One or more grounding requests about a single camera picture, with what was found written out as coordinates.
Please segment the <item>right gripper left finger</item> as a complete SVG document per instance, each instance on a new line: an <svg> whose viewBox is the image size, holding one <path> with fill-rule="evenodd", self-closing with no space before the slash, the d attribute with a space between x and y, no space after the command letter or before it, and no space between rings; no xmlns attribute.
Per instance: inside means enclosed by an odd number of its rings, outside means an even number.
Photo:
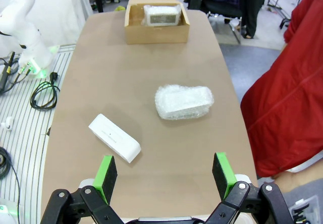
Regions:
<svg viewBox="0 0 323 224"><path fill-rule="evenodd" d="M117 175L114 157L105 156L92 184L73 193L66 189L52 192L41 223L79 223L85 217L95 223L123 223L110 206Z"/></svg>

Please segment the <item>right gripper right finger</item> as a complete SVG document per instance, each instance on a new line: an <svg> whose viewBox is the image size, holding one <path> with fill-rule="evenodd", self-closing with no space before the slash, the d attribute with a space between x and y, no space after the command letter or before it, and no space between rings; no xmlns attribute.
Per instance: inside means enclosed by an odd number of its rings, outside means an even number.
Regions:
<svg viewBox="0 0 323 224"><path fill-rule="evenodd" d="M206 223L234 223L241 213L250 213L256 223L293 223L278 185L258 188L238 181L224 152L214 154L212 174L221 202Z"/></svg>

